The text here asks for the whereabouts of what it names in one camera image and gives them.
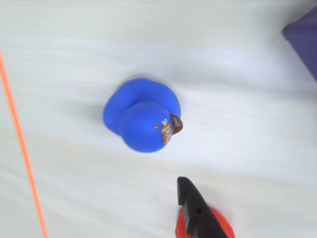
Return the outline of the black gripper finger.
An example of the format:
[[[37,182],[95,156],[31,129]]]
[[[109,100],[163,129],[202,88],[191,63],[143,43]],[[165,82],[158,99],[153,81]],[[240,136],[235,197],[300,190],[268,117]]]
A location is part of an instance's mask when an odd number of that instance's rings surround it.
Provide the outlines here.
[[[229,224],[187,177],[177,178],[177,199],[182,210],[176,223],[178,238],[228,238]]]

